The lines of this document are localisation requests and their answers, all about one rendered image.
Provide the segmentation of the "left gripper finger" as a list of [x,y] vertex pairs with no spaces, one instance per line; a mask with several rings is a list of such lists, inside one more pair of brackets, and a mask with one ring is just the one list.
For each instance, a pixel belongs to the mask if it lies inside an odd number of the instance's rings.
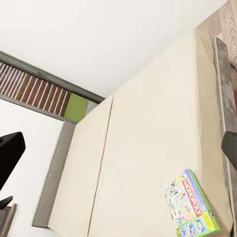
[[11,201],[13,200],[13,196],[7,197],[0,201],[0,210],[3,210]]

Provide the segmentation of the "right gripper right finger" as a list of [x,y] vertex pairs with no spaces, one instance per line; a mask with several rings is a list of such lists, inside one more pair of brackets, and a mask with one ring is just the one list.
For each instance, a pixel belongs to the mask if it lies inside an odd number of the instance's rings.
[[226,131],[221,148],[237,171],[237,133]]

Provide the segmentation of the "board game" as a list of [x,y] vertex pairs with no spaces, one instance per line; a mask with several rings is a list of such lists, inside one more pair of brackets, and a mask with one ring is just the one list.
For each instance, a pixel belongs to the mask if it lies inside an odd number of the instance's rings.
[[221,231],[192,169],[161,188],[177,237],[209,237]]

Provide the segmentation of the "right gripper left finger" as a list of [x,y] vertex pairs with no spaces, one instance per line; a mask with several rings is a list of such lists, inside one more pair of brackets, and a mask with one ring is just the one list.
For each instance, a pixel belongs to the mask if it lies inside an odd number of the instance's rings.
[[0,190],[26,150],[21,131],[0,137]]

